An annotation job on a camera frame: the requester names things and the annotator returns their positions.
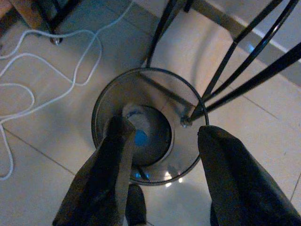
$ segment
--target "chair leg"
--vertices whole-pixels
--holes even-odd
[[[185,7],[184,7],[184,12],[186,12],[186,13],[189,12],[189,10],[190,10],[190,8],[191,8],[191,6],[192,6],[193,1],[194,1],[194,0],[187,0],[186,5],[185,5]]]

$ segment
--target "tiled floor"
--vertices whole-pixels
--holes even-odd
[[[118,5],[117,1],[105,4],[94,1],[92,8],[91,5],[91,1],[83,1],[63,23],[61,32],[83,28],[96,30],[116,18],[126,7],[125,3]],[[118,74],[142,64],[156,21],[155,17],[135,6],[129,16],[100,35],[103,57],[85,87],[76,87],[61,101],[35,114],[5,123],[16,169],[8,181],[0,182],[0,225],[51,224],[73,175],[94,151],[90,123],[98,95]],[[17,23],[2,37],[1,42],[5,46],[1,54],[12,49],[25,29],[26,26]],[[65,39],[55,47],[47,38],[29,36],[20,51],[43,56],[62,72],[71,75],[88,40],[88,36],[82,35]],[[195,11],[180,13],[158,44],[153,65],[181,75],[202,93],[230,44],[228,32],[204,16]],[[224,81],[245,56],[246,52],[238,48],[220,80]],[[93,49],[80,68],[79,81],[85,79],[95,57],[96,49]],[[0,68],[6,62],[0,61]],[[250,78],[263,67],[261,62],[255,61],[242,77]],[[239,78],[225,93],[244,79]],[[27,58],[18,61],[0,79],[0,82],[5,81],[29,85],[37,96],[38,104],[59,95],[69,85],[41,63]],[[26,98],[22,93],[14,98],[7,97],[7,107],[1,103],[1,110],[16,111],[26,105]],[[277,75],[209,114],[212,125],[226,129],[244,142],[287,197],[292,199],[299,212],[300,103],[300,88]],[[8,160],[2,141],[0,157],[0,172],[5,172]],[[211,198],[201,162],[183,177],[181,183],[177,181],[169,187],[143,186],[143,190],[151,224],[210,225]]]

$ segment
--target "white rope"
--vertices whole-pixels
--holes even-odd
[[[54,70],[56,73],[58,73],[61,77],[63,77],[64,79],[66,79],[69,83],[71,83],[71,86],[68,88],[68,90],[66,92],[64,92],[63,94],[59,95],[58,97],[55,97],[35,108],[32,109],[32,107],[34,106],[34,103],[35,103],[35,98],[34,98],[34,94],[33,92],[30,90],[30,88],[28,88],[27,86],[24,86],[22,84],[19,84],[19,83],[3,83],[3,84],[0,84],[0,87],[21,87],[23,89],[25,89],[29,95],[31,96],[31,104],[25,109],[25,110],[22,110],[20,112],[17,112],[17,113],[14,113],[14,114],[8,114],[8,115],[0,115],[0,131],[1,131],[1,134],[2,134],[2,137],[3,137],[3,140],[4,140],[4,144],[5,144],[5,147],[6,147],[6,150],[7,150],[7,153],[8,153],[8,158],[9,158],[9,163],[10,163],[10,167],[9,167],[9,171],[6,175],[0,177],[0,180],[6,180],[8,179],[13,170],[14,170],[14,160],[13,160],[13,155],[12,155],[12,152],[10,150],[10,147],[8,145],[8,141],[7,141],[7,137],[6,137],[6,134],[5,134],[5,131],[4,131],[4,128],[3,128],[3,123],[9,121],[9,120],[12,120],[12,119],[17,119],[17,118],[20,118],[20,117],[24,117],[26,115],[29,115],[31,113],[34,113],[40,109],[42,109],[43,107],[47,106],[47,105],[50,105],[52,104],[53,102],[55,101],[58,101],[60,99],[62,99],[63,97],[65,97],[66,95],[68,95],[74,88],[74,86],[85,86],[91,79],[94,71],[96,70],[99,62],[100,62],[100,59],[101,59],[101,56],[102,56],[102,50],[103,50],[103,47],[102,47],[102,43],[101,41],[99,40],[98,38],[98,35],[101,31],[103,31],[104,29],[107,29],[113,25],[115,25],[116,23],[118,23],[125,15],[126,13],[130,10],[131,6],[133,5],[133,2],[131,2],[129,4],[129,6],[126,8],[126,10],[116,19],[114,20],[112,23],[100,28],[99,30],[97,30],[96,33],[94,33],[93,31],[89,31],[89,30],[78,30],[78,31],[75,31],[75,32],[72,32],[72,33],[68,33],[68,34],[49,34],[47,32],[42,32],[42,31],[38,31],[38,30],[27,30],[25,32],[23,32],[23,34],[21,35],[20,37],[20,40],[17,44],[17,46],[15,47],[15,49],[5,55],[5,56],[0,56],[0,60],[2,59],[8,59],[10,57],[12,57],[17,51],[18,49],[20,48],[21,44],[22,44],[22,41],[23,39],[25,38],[26,35],[28,34],[40,34],[40,35],[43,35],[43,36],[46,36],[46,37],[50,37],[50,38],[68,38],[68,37],[72,37],[72,36],[75,36],[75,35],[78,35],[78,34],[81,34],[81,33],[88,33],[88,34],[91,34],[93,37],[91,39],[91,41],[89,42],[87,48],[85,49],[84,53],[82,54],[81,58],[79,59],[75,69],[74,69],[74,72],[73,72],[73,78],[72,80],[69,79],[66,75],[64,75],[61,71],[59,71],[58,69],[56,69],[52,64],[50,64],[47,60],[43,59],[42,57],[38,56],[38,55],[35,55],[35,54],[32,54],[32,53],[21,53],[21,54],[18,54],[16,55],[15,57],[13,57],[9,62],[8,64],[2,69],[2,71],[0,72],[0,78],[5,74],[5,72],[7,71],[7,69],[18,59],[20,58],[23,58],[23,57],[32,57],[32,58],[35,58],[35,59],[38,59],[40,60],[41,62],[43,62],[44,64],[46,64],[48,67],[50,67],[52,70]],[[84,83],[77,83],[76,82],[76,77],[77,77],[77,73],[78,73],[78,69],[79,69],[79,66],[80,64],[82,63],[82,61],[84,60],[86,54],[88,53],[88,51],[90,50],[90,48],[92,47],[94,41],[96,40],[98,46],[99,46],[99,53],[98,53],[98,57],[97,57],[97,60],[94,64],[94,66],[92,67],[86,81]]]

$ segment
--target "floor tile grout line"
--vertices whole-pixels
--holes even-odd
[[[72,175],[75,176],[75,173],[73,173],[71,170],[69,170],[68,168],[66,168],[65,166],[63,166],[62,164],[58,163],[57,161],[55,161],[54,159],[50,158],[48,155],[46,155],[45,153],[43,153],[42,151],[40,151],[39,149],[37,149],[36,147],[32,146],[31,144],[29,144],[28,142],[26,142],[25,140],[23,140],[22,138],[20,138],[18,135],[12,133],[11,131],[9,131],[8,129],[4,128],[4,130],[9,133],[10,135],[13,135],[14,137],[18,138],[19,140],[21,140],[23,143],[27,144],[28,146],[30,146],[31,148],[33,148],[36,152],[42,154],[43,156],[45,156],[46,158],[48,158],[49,160],[51,160],[52,162],[54,162],[55,164],[59,165],[60,167],[62,167],[64,170],[68,171],[69,173],[71,173]]]
[[[242,95],[245,99],[249,100],[251,103],[255,104],[257,107],[259,107],[260,109],[262,109],[263,111],[265,111],[266,113],[270,114],[271,116],[273,116],[275,119],[279,120],[280,119],[273,115],[271,112],[269,112],[268,110],[264,109],[262,106],[260,106],[259,104],[257,104],[256,102],[254,102],[253,100],[249,99],[248,97],[246,97],[245,95]]]
[[[298,186],[298,183],[299,183],[299,181],[300,181],[300,178],[301,178],[301,172],[300,172],[300,174],[299,174],[297,183],[296,183],[296,185],[295,185],[295,187],[294,187],[294,189],[293,189],[293,193],[292,193],[292,196],[291,196],[291,198],[290,198],[290,201],[292,201],[292,199],[293,199],[293,195],[295,194],[295,191],[296,191],[296,189],[297,189],[297,186]]]
[[[265,111],[266,113],[270,114],[271,116],[273,116],[275,119],[280,120],[277,116],[273,115],[271,112],[269,112],[268,110],[266,110],[265,108],[263,108],[262,106],[260,106],[258,103],[254,102],[253,100],[251,100],[250,98],[246,97],[244,94],[242,95],[245,99],[247,99],[248,101],[250,101],[251,103],[253,103],[254,105],[256,105],[257,107],[259,107],[260,109],[262,109],[263,111]]]
[[[151,226],[155,226],[155,225],[153,225],[152,223],[150,223],[149,221],[146,221],[146,223],[148,223],[148,224],[151,225]]]

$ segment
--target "beige floor tile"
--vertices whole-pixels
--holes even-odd
[[[151,12],[153,15],[156,15],[157,17],[161,17],[166,4],[168,3],[168,0],[152,0],[152,1],[134,0],[134,2],[136,2],[138,5]]]
[[[8,134],[15,171],[0,182],[0,225],[51,225],[73,175]],[[8,170],[7,154],[0,140],[0,172]]]
[[[276,75],[245,96],[301,132],[301,88],[282,75]]]
[[[121,14],[130,2],[130,0],[104,0],[103,4],[113,12]],[[154,16],[138,4],[132,6],[124,19],[149,35],[154,35],[159,22],[159,17]]]

